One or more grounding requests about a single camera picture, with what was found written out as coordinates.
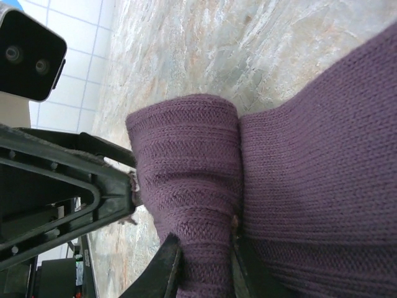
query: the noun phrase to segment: knit sleeve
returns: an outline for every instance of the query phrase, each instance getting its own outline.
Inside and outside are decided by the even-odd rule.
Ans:
[[[173,233],[181,243],[178,297],[232,297],[231,220],[242,193],[235,107],[192,95],[132,113],[126,124],[160,240]]]
[[[310,297],[397,297],[397,23],[241,119],[244,233]]]

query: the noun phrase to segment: purple knit fabric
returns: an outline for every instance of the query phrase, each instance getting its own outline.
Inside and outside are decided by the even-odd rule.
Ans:
[[[397,24],[239,125],[244,234],[273,275],[305,296],[397,297]],[[127,127],[159,236],[181,239],[179,297],[230,296],[235,109],[188,96]]]
[[[314,296],[397,297],[397,24],[241,119],[244,232]]]
[[[232,297],[230,230],[243,194],[236,108],[187,96],[131,114],[127,128],[160,240],[171,232],[181,242],[178,297]]]

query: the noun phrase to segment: black camera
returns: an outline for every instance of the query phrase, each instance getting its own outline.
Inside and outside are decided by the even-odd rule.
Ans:
[[[58,82],[66,49],[59,35],[0,2],[0,91],[44,101]]]

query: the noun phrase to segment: screw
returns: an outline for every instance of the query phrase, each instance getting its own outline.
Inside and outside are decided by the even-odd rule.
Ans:
[[[16,245],[14,245],[14,246],[11,248],[11,252],[12,252],[13,255],[16,255],[16,254],[18,253],[18,251],[19,251],[19,248],[18,248],[18,246],[16,246]]]
[[[9,158],[11,158],[12,160],[15,158],[15,155],[16,153],[14,150],[11,150],[10,153],[8,154]]]
[[[55,170],[58,167],[58,164],[55,162],[51,163],[51,169]]]

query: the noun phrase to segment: camera lens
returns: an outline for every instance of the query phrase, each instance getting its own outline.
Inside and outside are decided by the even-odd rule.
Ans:
[[[11,63],[19,63],[22,61],[22,50],[16,45],[11,45],[6,50],[6,59]]]
[[[36,62],[36,71],[40,75],[46,75],[50,70],[50,64],[46,59],[40,59]]]

